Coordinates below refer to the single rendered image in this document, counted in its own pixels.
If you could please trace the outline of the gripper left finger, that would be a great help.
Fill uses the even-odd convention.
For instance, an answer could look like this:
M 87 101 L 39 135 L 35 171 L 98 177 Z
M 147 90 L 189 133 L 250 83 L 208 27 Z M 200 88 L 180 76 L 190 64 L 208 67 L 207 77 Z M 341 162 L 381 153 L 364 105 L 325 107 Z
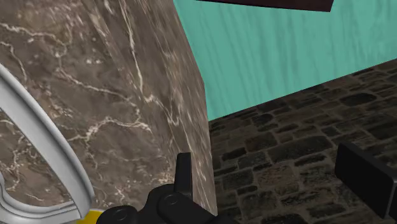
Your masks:
M 173 184 L 152 189 L 144 207 L 116 206 L 105 210 L 96 224 L 237 224 L 226 215 L 213 215 L 193 201 L 190 153 L 178 153 Z

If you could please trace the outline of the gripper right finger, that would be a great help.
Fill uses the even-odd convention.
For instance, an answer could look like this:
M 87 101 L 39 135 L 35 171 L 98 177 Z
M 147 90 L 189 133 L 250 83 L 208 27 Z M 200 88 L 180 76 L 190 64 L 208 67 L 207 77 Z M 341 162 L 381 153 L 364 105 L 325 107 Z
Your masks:
M 397 170 L 352 143 L 340 143 L 335 175 L 380 218 L 397 219 Z

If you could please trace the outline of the yellow round object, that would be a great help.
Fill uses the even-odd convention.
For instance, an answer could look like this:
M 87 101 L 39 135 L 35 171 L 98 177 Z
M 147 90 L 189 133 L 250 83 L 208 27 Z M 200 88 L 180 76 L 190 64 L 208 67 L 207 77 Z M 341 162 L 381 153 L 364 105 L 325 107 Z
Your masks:
M 103 212 L 103 209 L 91 209 L 84 218 L 76 220 L 74 224 L 96 224 Z

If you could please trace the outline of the white curved rimmed object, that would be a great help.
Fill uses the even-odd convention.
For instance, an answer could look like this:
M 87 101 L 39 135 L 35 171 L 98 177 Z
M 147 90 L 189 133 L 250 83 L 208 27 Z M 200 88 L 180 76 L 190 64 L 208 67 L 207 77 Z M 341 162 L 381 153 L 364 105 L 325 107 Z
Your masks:
M 24 204 L 8 194 L 0 172 L 0 222 L 5 224 L 68 224 L 83 219 L 95 193 L 79 158 L 43 108 L 0 64 L 0 109 L 37 149 L 65 186 L 71 200 L 55 206 Z

